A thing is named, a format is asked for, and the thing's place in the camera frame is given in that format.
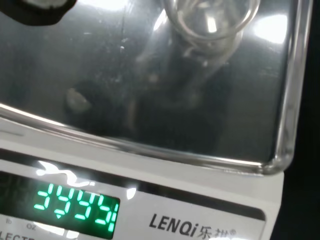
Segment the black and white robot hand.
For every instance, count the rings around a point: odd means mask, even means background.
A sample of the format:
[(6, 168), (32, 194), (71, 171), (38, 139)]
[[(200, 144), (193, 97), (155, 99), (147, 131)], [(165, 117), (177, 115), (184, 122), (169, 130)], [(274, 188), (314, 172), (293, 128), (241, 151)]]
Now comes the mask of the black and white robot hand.
[(76, 3), (76, 0), (2, 0), (0, 12), (27, 26), (50, 26), (58, 23)]

